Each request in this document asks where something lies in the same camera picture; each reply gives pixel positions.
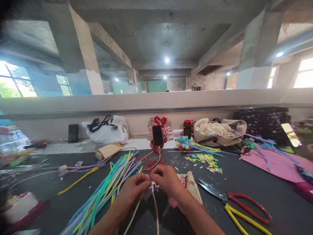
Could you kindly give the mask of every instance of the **dark gray tabletop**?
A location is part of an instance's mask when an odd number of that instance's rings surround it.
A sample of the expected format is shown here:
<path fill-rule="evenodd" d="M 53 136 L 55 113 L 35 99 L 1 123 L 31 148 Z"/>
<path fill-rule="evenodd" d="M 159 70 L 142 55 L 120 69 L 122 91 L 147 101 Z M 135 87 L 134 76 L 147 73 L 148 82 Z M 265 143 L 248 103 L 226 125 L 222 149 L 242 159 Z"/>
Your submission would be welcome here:
<path fill-rule="evenodd" d="M 150 151 L 141 150 L 138 154 L 138 159 L 144 157 Z M 214 174 L 205 167 L 200 169 L 199 162 L 197 162 L 197 166 L 194 166 L 195 163 L 186 160 L 180 153 L 167 153 L 167 151 L 169 149 L 162 151 L 161 159 L 165 160 L 166 164 L 177 167 L 177 173 L 183 174 L 192 171 L 195 179 L 202 177 L 205 181 L 214 184 L 216 188 L 222 191 L 243 193 L 259 202 L 271 214 L 274 224 L 271 227 L 267 227 L 262 222 L 253 217 L 251 218 L 267 228 L 272 234 L 312 234 L 313 205 L 296 194 L 292 190 L 291 184 L 243 160 L 239 160 L 234 155 L 225 154 L 225 158 L 219 157 L 218 165 L 223 169 L 223 174 Z M 112 161 L 116 162 L 122 154 L 122 152 L 117 153 L 112 158 Z M 62 164 L 73 166 L 77 161 L 84 161 L 84 165 L 96 164 L 97 162 L 94 153 L 45 155 L 34 157 L 31 161 L 32 163 L 40 163 L 46 158 L 49 160 L 45 163 L 50 163 L 52 166 L 60 166 Z M 155 153 L 146 159 L 144 167 L 154 159 L 158 159 Z M 106 165 L 60 196 L 57 195 L 59 191 L 64 190 L 78 180 L 85 172 L 68 174 L 62 181 L 56 173 L 46 174 L 26 181 L 16 187 L 15 192 L 17 194 L 33 192 L 38 200 L 50 200 L 49 208 L 32 223 L 30 228 L 40 228 L 43 234 L 59 234 L 71 216 L 86 202 L 100 182 L 108 175 L 109 171 L 110 167 Z M 33 174 L 23 174 L 19 178 L 25 179 Z M 200 188 L 199 191 L 205 209 L 225 234 L 241 234 L 224 210 L 223 203 Z M 156 201 L 160 221 L 160 234 L 193 233 L 189 222 L 179 209 L 170 209 L 164 217 L 162 216 L 167 206 L 167 196 L 163 191 L 156 193 Z M 234 203 L 231 203 L 231 205 L 243 212 Z M 102 209 L 97 219 L 100 219 L 108 208 L 109 203 Z M 133 209 L 121 225 L 121 234 L 132 216 Z M 262 234 L 244 220 L 237 219 L 249 234 Z M 156 234 L 156 213 L 152 196 L 141 202 L 128 234 Z"/>

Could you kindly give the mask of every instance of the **smartphone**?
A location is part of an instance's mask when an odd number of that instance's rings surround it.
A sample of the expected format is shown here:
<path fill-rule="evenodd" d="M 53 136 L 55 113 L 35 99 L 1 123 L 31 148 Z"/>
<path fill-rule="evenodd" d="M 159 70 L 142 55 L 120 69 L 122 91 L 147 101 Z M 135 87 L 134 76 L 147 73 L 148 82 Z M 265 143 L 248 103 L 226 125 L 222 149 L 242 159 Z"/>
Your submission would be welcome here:
<path fill-rule="evenodd" d="M 78 142 L 78 125 L 68 125 L 68 142 L 77 143 Z"/>
<path fill-rule="evenodd" d="M 163 135 L 162 135 L 162 128 L 161 128 L 160 125 L 152 127 L 152 135 L 153 135 L 154 146 L 164 145 Z"/>
<path fill-rule="evenodd" d="M 293 129 L 289 123 L 283 123 L 283 124 L 281 124 L 281 127 L 285 131 L 285 133 L 286 133 L 288 139 L 290 140 L 292 146 L 294 146 L 296 148 L 296 147 L 299 147 L 302 145 L 300 140 L 298 139 L 296 133 L 293 131 Z"/>

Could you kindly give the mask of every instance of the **pink paper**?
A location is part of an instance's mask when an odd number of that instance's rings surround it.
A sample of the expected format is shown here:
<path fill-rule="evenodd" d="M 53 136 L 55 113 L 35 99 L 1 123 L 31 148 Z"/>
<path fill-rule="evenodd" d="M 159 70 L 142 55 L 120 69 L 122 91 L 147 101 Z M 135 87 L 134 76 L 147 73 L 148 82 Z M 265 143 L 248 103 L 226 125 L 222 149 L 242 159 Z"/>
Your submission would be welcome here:
<path fill-rule="evenodd" d="M 305 180 L 302 179 L 299 173 L 297 172 L 297 169 L 294 166 L 295 164 L 294 161 L 290 160 L 288 157 L 280 153 L 276 153 L 268 149 L 263 149 L 261 146 L 258 146 L 258 148 L 267 157 L 270 169 L 267 169 L 266 160 L 263 159 L 255 149 L 252 149 L 247 154 L 242 155 L 241 159 L 267 171 L 268 173 L 271 173 L 272 175 L 276 175 L 285 180 L 294 183 L 305 182 Z M 297 162 L 299 162 L 300 163 L 299 166 L 302 166 L 306 170 L 313 172 L 313 163 L 311 161 L 291 153 L 286 154 L 292 157 Z"/>

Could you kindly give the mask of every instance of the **scissors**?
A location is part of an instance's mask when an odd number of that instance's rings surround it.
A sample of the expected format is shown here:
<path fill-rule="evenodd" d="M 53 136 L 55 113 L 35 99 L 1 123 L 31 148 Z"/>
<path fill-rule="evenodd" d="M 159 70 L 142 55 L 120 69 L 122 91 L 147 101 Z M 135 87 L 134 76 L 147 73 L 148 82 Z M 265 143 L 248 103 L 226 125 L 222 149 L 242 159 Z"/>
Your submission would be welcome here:
<path fill-rule="evenodd" d="M 252 215 L 253 217 L 257 218 L 258 220 L 260 220 L 261 222 L 265 223 L 268 226 L 271 226 L 273 224 L 273 219 L 270 216 L 270 214 L 260 205 L 258 204 L 256 201 L 254 201 L 252 198 L 244 195 L 244 194 L 240 194 L 240 193 L 221 193 L 220 191 L 218 191 L 217 189 L 215 189 L 212 185 L 208 184 L 207 182 L 203 181 L 202 179 L 198 178 L 197 179 L 197 183 L 207 192 L 209 192 L 210 194 L 214 195 L 215 197 L 219 198 L 220 200 L 222 200 L 222 202 L 225 204 L 225 210 L 228 213 L 228 215 L 231 217 L 231 219 L 234 221 L 235 225 L 238 227 L 238 229 L 240 230 L 240 232 L 244 235 L 249 235 L 246 230 L 240 225 L 240 223 L 238 222 L 238 220 L 235 218 L 234 214 L 236 214 L 237 216 L 241 217 L 242 219 L 246 220 L 247 222 L 249 222 L 250 224 L 252 224 L 254 227 L 258 228 L 259 230 L 261 230 L 263 233 L 267 234 L 267 235 L 272 235 L 268 230 L 266 230 L 263 226 L 261 226 L 260 224 L 258 224 L 257 222 L 255 222 L 254 220 L 250 219 L 249 217 L 245 216 L 244 214 L 240 213 L 239 211 L 237 211 L 236 209 L 234 209 L 233 207 L 231 207 L 229 205 L 229 200 L 235 202 L 238 206 L 240 206 L 242 209 L 244 209 L 247 213 L 249 213 L 250 215 Z M 244 198 L 248 201 L 250 201 L 251 203 L 253 203 L 254 205 L 256 205 L 260 210 L 262 210 L 265 215 L 268 217 L 267 219 L 262 218 L 261 216 L 259 216 L 258 214 L 256 214 L 255 212 L 253 212 L 250 208 L 248 208 L 247 206 L 245 206 L 242 202 L 240 202 L 239 200 L 237 200 L 235 197 L 240 197 L 240 198 Z"/>

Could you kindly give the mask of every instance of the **green tree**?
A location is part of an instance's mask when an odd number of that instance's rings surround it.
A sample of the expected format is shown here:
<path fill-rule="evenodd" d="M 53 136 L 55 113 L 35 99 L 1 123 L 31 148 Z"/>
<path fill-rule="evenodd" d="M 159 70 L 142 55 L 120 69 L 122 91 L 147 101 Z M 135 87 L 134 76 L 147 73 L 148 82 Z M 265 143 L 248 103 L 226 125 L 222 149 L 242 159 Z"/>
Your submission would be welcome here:
<path fill-rule="evenodd" d="M 21 97 L 17 90 L 8 87 L 4 82 L 0 82 L 0 95 L 3 98 Z"/>

